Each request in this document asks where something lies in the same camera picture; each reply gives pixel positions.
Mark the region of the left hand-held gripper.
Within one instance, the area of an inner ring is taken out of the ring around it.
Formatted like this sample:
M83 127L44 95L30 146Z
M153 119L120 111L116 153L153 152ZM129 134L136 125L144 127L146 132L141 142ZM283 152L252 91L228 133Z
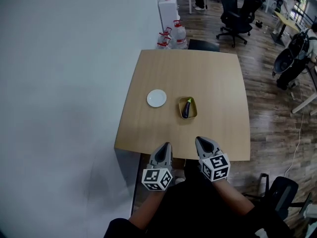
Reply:
M142 184L150 191L165 191L173 180L172 146L164 143L151 155L149 163L142 173Z

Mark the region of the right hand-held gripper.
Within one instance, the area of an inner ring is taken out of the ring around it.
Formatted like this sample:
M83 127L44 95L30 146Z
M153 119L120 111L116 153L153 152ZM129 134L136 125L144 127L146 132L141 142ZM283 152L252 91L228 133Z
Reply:
M227 179L230 171L228 155L223 153L218 143L206 137L197 136L195 146L201 164L201 172L211 182Z

